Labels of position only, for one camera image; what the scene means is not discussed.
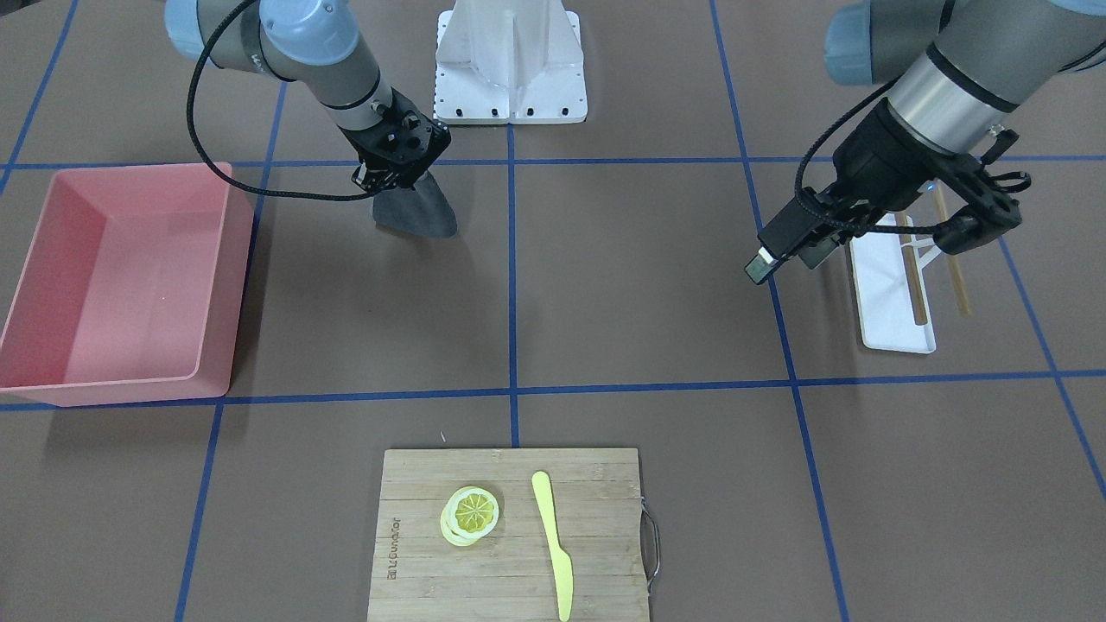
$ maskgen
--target yellow knife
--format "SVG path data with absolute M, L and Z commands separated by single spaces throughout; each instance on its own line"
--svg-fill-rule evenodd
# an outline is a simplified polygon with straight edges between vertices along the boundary
M 550 545 L 550 558 L 553 560 L 553 581 L 556 583 L 556 612 L 561 622 L 567 622 L 572 614 L 572 559 L 561 548 L 556 536 L 556 512 L 553 509 L 553 485 L 550 474 L 544 470 L 534 473 L 530 478 L 534 487 L 534 498 L 538 499 L 538 511 L 542 514 L 542 527 L 545 528 L 545 541 Z

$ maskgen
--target wooden stick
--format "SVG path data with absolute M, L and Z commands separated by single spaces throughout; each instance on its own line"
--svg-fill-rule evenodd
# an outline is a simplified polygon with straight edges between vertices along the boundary
M 933 182 L 933 204 L 937 206 L 937 218 L 945 222 L 949 219 L 949 205 L 945 203 L 945 193 L 941 190 L 941 183 Z M 952 280 L 952 292 L 957 296 L 957 309 L 961 318 L 971 318 L 971 300 L 968 298 L 968 286 L 964 282 L 963 269 L 960 267 L 960 258 L 956 255 L 947 257 L 949 261 L 949 278 Z
M 895 212 L 895 224 L 907 227 L 906 214 Z M 900 235 L 899 246 L 902 250 L 902 266 L 906 268 L 906 284 L 910 290 L 910 307 L 914 308 L 914 323 L 925 326 L 929 323 L 926 313 L 926 299 L 922 297 L 921 278 L 918 276 L 918 255 L 910 246 L 910 236 Z

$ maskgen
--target blue joint cap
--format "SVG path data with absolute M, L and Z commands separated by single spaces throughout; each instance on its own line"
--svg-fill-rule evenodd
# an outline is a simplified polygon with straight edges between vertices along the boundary
M 200 18 L 196 12 L 197 0 L 166 0 L 165 31 L 169 41 L 185 58 L 199 60 L 204 51 L 204 37 L 200 34 Z
M 872 0 L 849 4 L 830 20 L 825 63 L 837 84 L 872 85 Z
M 260 13 L 273 45 L 305 65 L 337 63 L 361 38 L 349 0 L 261 0 Z
M 1053 4 L 1087 15 L 1106 15 L 1106 0 L 1048 0 Z

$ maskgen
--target metal handle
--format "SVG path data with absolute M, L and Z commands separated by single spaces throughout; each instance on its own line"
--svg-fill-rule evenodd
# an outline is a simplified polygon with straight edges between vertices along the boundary
M 657 526 L 657 520 L 653 518 L 653 514 L 649 512 L 649 506 L 648 504 L 645 502 L 645 497 L 641 497 L 641 518 L 643 518 L 641 520 L 643 529 L 645 528 L 646 523 L 648 523 L 653 528 L 651 529 L 653 551 L 654 551 L 654 558 L 657 561 L 657 566 L 656 568 L 653 569 L 651 573 L 648 571 L 648 569 L 646 569 L 645 571 L 645 577 L 647 579 L 646 591 L 648 592 L 649 597 L 653 597 L 653 582 L 657 580 L 658 576 L 660 576 L 660 528 Z M 645 551 L 643 551 L 641 554 L 643 561 L 645 560 L 645 557 L 646 557 Z

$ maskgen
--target tiled surface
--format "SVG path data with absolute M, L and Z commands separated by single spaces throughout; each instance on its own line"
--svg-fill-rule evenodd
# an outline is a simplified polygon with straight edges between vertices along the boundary
M 424 108 L 450 4 L 354 7 Z M 1106 72 L 1012 117 L 1025 162 L 1001 169 L 1036 185 L 1022 228 L 962 256 L 975 315 L 938 263 L 938 351 L 868 351 L 845 252 L 774 287 L 741 274 L 754 214 L 791 185 L 771 159 L 865 92 L 822 71 L 841 4 L 568 2 L 589 118 L 455 128 L 435 175 L 457 239 L 385 234 L 365 205 L 259 201 L 229 396 L 0 401 L 0 619 L 363 620 L 383 452 L 513 444 L 640 448 L 665 541 L 655 620 L 1100 618 L 1106 112 L 1087 102 Z M 52 170 L 195 159 L 191 68 L 159 13 L 54 0 L 0 19 L 18 50 L 0 66 L 3 300 Z M 353 190 L 353 152 L 303 85 L 211 71 L 198 113 L 240 179 Z

